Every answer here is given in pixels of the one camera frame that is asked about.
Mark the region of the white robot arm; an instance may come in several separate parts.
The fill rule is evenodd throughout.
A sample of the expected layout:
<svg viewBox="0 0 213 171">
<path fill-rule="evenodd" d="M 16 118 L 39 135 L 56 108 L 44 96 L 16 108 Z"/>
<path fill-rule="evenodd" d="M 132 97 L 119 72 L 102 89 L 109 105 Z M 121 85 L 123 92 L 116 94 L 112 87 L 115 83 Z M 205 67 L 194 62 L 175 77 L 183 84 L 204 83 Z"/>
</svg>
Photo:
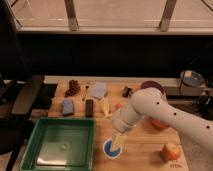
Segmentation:
<svg viewBox="0 0 213 171">
<path fill-rule="evenodd" d="M 126 133 L 144 116 L 171 126 L 213 153 L 213 122 L 169 105 L 157 88 L 134 92 L 128 103 L 113 114 L 112 124 L 119 133 Z"/>
</svg>

